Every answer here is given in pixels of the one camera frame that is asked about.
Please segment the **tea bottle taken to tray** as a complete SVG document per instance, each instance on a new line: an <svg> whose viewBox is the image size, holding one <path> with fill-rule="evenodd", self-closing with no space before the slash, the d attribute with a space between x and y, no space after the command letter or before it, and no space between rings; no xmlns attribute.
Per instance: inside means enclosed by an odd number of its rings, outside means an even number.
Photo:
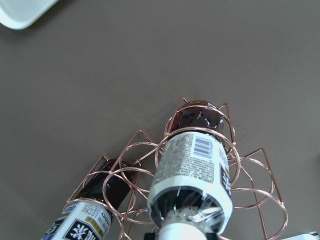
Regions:
<svg viewBox="0 0 320 240"><path fill-rule="evenodd" d="M159 240L213 240L232 215L229 164L221 133L224 121L204 100L182 105L150 186L147 209Z"/></svg>

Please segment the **tea bottle middle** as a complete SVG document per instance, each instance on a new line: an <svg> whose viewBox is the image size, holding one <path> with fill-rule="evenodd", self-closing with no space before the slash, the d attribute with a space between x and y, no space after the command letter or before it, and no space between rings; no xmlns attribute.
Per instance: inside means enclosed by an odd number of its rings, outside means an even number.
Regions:
<svg viewBox="0 0 320 240"><path fill-rule="evenodd" d="M41 240L103 240L110 229L113 214L105 203L103 183L108 173L96 173L76 195L80 199L67 204ZM130 191L129 185L112 176L105 186L109 203L117 210Z"/></svg>

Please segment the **cream rabbit tray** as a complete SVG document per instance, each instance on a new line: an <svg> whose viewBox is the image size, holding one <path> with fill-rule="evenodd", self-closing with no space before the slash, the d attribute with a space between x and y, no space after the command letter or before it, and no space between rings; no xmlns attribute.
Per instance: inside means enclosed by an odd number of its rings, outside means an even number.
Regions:
<svg viewBox="0 0 320 240"><path fill-rule="evenodd" d="M58 0L1 0L0 23L13 30L32 25Z"/></svg>

